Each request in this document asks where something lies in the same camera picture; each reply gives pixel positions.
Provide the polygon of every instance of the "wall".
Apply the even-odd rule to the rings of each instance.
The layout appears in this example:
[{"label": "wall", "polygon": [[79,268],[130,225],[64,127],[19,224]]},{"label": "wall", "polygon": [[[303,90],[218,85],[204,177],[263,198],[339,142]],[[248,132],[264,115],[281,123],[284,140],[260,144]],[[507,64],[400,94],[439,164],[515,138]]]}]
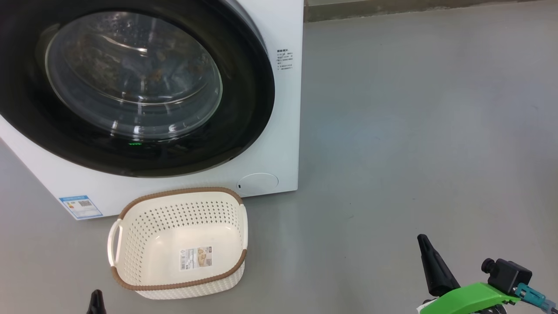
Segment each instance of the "wall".
[{"label": "wall", "polygon": [[318,22],[342,18],[385,15],[478,6],[483,4],[535,0],[305,0],[305,21]]}]

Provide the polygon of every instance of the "product label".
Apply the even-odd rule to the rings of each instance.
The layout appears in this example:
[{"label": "product label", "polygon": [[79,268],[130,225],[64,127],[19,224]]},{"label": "product label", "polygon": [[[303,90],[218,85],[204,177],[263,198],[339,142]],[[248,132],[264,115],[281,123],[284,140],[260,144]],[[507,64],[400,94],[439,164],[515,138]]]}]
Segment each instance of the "product label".
[{"label": "product label", "polygon": [[277,70],[292,69],[292,60],[294,54],[289,49],[277,50]]},{"label": "product label", "polygon": [[213,264],[212,253],[211,246],[180,250],[180,271],[211,266]]},{"label": "product label", "polygon": [[101,217],[103,215],[87,195],[61,197],[59,200],[76,219]]}]

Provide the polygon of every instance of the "black door rim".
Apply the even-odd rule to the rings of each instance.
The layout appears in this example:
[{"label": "black door rim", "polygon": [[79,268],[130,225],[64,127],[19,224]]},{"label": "black door rim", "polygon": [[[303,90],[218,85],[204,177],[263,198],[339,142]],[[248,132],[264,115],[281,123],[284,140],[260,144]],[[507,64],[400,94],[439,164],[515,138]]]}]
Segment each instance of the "black door rim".
[{"label": "black door rim", "polygon": [[[34,2],[7,3],[0,13],[4,30],[0,42],[12,47],[0,52],[0,91],[6,95],[0,114],[47,151],[101,172],[169,177],[207,170],[235,158],[266,127],[275,100],[269,58],[259,38],[226,4],[99,0],[77,7],[72,1],[51,0],[36,2],[29,9]],[[130,145],[130,138],[110,136],[64,106],[46,78],[41,58],[37,58],[41,33],[49,26],[58,24],[60,29],[76,18],[98,12],[159,18],[200,42],[223,77],[222,102],[214,116],[179,139]]]}]

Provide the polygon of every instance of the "energy label sticker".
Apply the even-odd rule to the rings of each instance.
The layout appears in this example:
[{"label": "energy label sticker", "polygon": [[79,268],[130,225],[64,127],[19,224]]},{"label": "energy label sticker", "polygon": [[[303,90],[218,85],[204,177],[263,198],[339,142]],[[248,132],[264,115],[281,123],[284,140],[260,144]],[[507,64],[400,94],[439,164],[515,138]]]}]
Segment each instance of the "energy label sticker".
[{"label": "energy label sticker", "polygon": [[61,197],[60,202],[66,206],[76,219],[101,217],[103,215],[87,195]]}]

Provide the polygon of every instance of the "perforated basket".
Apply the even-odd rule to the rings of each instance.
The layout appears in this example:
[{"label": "perforated basket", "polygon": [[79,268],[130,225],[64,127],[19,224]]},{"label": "perforated basket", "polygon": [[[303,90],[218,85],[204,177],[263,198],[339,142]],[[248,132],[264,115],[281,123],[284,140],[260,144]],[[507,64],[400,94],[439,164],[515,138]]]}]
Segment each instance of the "perforated basket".
[{"label": "perforated basket", "polygon": [[180,299],[234,287],[244,273],[247,246],[240,196],[225,188],[194,188],[131,202],[110,229],[107,253],[122,287],[150,299]]}]

